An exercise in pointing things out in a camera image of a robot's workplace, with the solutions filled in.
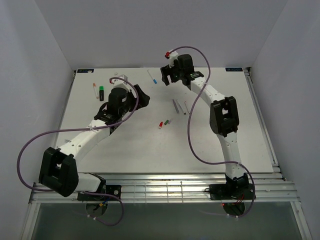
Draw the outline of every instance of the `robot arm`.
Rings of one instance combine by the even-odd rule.
[[[199,94],[205,84],[205,78],[201,72],[195,71],[191,56],[178,55],[174,51],[167,53],[165,57],[169,64],[160,69],[165,85],[169,85],[169,78],[172,83],[181,80],[183,85]],[[224,96],[210,84],[205,84],[200,97],[210,107],[210,127],[220,141],[224,160],[241,163],[237,143],[239,116],[236,99],[233,96]],[[236,163],[226,164],[225,176],[227,192],[231,196],[237,195],[237,192],[249,185],[245,170]]]
[[[144,94],[138,85],[139,102],[136,110],[149,104],[150,97]],[[123,116],[132,112],[137,99],[121,80],[115,80],[113,89],[97,115],[87,126],[91,130],[82,131],[75,138],[58,149],[49,147],[43,154],[39,182],[64,197],[73,192],[88,191],[104,193],[106,181],[91,173],[78,173],[77,165],[86,154],[101,140],[111,135],[119,125],[100,128],[120,122]]]

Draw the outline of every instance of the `red object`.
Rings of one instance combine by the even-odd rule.
[[[166,54],[165,54],[164,56],[165,56],[165,58],[166,58],[166,59],[168,59],[168,58],[169,58],[169,56],[170,56],[170,52],[169,52],[169,51],[167,51],[167,52],[166,52]]]

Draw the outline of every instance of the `marker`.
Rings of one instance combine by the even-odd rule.
[[[172,99],[172,102],[173,102],[174,108],[175,108],[175,110],[176,110],[176,113],[179,114],[179,109],[178,109],[178,107],[177,107],[177,104],[176,104],[175,100]]]
[[[93,83],[93,90],[94,90],[96,99],[99,99],[99,96],[98,96],[98,92],[97,92],[97,88],[96,88],[96,84],[95,84],[95,83]]]
[[[100,99],[100,102],[105,100],[104,86],[99,87],[99,99]]]
[[[181,106],[180,103],[178,102],[178,99],[176,100],[176,103],[178,104],[179,108],[181,109],[181,112],[183,112],[184,115],[187,115],[187,113],[185,112],[185,110],[182,108],[182,106]]]
[[[190,112],[189,112],[188,107],[187,107],[187,101],[184,101],[184,105],[185,105],[185,109],[186,109],[186,111],[187,111],[187,112],[188,112],[188,114],[190,115]]]
[[[148,72],[150,78],[153,80],[154,84],[157,84],[157,80],[151,76],[151,73],[149,72],[149,69],[147,70],[147,72]]]

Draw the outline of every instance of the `white table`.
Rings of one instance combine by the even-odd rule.
[[[147,69],[157,80],[151,80]],[[205,76],[206,68],[196,68]],[[95,69],[93,73],[77,73],[61,124],[62,129],[84,128],[97,114],[103,102],[95,97],[93,83],[104,86],[104,97],[112,88],[109,78],[125,74],[133,84],[150,96],[149,105],[139,109],[108,138],[95,146],[78,165],[79,172],[91,173],[146,173],[195,174],[224,173],[225,166],[206,165],[191,153],[187,140],[188,114],[177,114],[172,98],[191,108],[196,94],[181,81],[169,86],[161,81],[159,68],[109,68]],[[262,126],[253,104],[244,72],[226,72],[212,68],[209,83],[226,96],[237,101],[240,124],[238,146],[242,163],[253,173],[271,173],[272,159],[265,141]],[[211,162],[224,161],[217,136],[209,126],[210,108],[199,99],[191,120],[191,140],[198,155]],[[159,123],[173,118],[170,125],[158,129]],[[60,133],[56,147],[77,135]]]

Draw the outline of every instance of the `aluminum frame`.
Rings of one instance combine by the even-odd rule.
[[[253,88],[253,82],[247,69],[244,69],[244,75],[273,166],[273,173],[252,173],[256,186],[255,202],[290,202],[302,239],[312,239],[301,209],[300,198],[295,184],[292,181],[283,180],[278,160]],[[107,179],[107,184],[122,185],[121,200],[125,204],[221,203],[221,200],[210,200],[210,196],[205,192],[205,189],[209,184],[221,184],[225,182],[225,175],[222,173],[98,174]],[[41,184],[36,184],[36,186],[38,188],[45,188]],[[40,206],[41,204],[47,203],[82,204],[83,202],[77,201],[77,193],[73,193],[69,197],[63,197],[56,192],[32,192],[21,239],[31,239]]]

